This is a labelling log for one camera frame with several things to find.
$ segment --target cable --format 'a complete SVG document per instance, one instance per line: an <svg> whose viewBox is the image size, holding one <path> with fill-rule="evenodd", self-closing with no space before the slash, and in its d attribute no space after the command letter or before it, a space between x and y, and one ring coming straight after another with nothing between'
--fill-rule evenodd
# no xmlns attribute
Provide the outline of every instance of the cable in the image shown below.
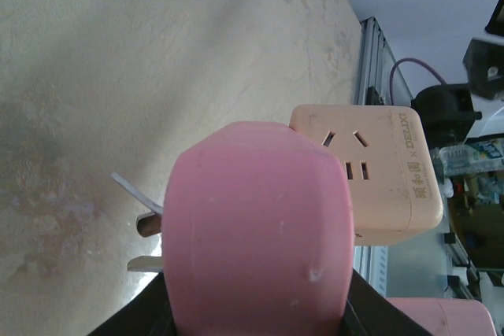
<svg viewBox="0 0 504 336"><path fill-rule="evenodd" d="M469 178L468 178L468 180L475 179L476 177L481 176L481 175L484 175L485 173L488 173L488 172L480 172L480 173L476 173L474 176L469 177Z"/></svg>
<svg viewBox="0 0 504 336"><path fill-rule="evenodd" d="M429 66L427 63L425 63L424 61L420 60L420 59L417 59L417 58L411 58L411 57L407 57L407 58L402 58L402 59L399 59L397 62L394 63L394 65L392 66L392 69L391 69L391 74L388 78L388 90L391 94L391 104L393 105L394 104L394 74L395 74L395 70L397 69L397 67L402 63L402 62L413 62L413 63L416 63L417 65L420 65L422 66L423 68L425 68L427 71L429 71L431 74L433 74L433 76L443 85L447 85L447 82L445 79L443 79L443 77L435 70L433 69L431 66Z"/></svg>

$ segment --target pink object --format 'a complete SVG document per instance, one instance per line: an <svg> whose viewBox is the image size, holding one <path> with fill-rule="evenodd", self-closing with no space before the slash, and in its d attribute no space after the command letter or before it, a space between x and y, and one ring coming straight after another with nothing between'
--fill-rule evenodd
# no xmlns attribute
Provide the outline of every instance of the pink object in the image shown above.
<svg viewBox="0 0 504 336"><path fill-rule="evenodd" d="M162 248L179 334L334 334L350 286L347 179L283 124L238 122L177 159Z"/></svg>
<svg viewBox="0 0 504 336"><path fill-rule="evenodd" d="M388 298L434 336L495 336L488 310L478 301L436 298Z"/></svg>

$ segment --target power plug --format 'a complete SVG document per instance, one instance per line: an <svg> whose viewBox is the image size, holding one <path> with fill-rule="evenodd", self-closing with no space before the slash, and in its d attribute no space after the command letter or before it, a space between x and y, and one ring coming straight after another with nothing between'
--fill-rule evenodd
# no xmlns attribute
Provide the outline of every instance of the power plug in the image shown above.
<svg viewBox="0 0 504 336"><path fill-rule="evenodd" d="M388 246L439 224L443 202L411 108L300 105L290 127L328 148L345 168L356 245Z"/></svg>

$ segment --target plastic bottle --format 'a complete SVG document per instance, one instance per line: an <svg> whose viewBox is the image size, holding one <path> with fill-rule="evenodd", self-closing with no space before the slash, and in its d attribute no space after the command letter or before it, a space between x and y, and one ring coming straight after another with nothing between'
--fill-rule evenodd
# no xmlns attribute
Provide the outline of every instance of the plastic bottle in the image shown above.
<svg viewBox="0 0 504 336"><path fill-rule="evenodd" d="M504 138L443 147L439 159L445 176L498 171L504 169Z"/></svg>

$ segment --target wall stain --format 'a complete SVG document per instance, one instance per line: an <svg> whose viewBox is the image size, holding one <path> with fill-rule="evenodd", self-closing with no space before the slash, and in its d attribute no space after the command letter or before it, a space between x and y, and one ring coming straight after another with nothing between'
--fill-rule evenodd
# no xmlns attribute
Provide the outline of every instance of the wall stain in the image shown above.
<svg viewBox="0 0 504 336"><path fill-rule="evenodd" d="M61 105L55 93L51 86L34 88L0 103L2 227L17 230L2 243L0 259L24 256L13 274L57 274L98 215L96 198L73 175L59 142L64 130L54 116Z"/></svg>
<svg viewBox="0 0 504 336"><path fill-rule="evenodd" d="M345 31L335 33L334 44L339 47L339 54L342 59L352 61L351 37Z"/></svg>

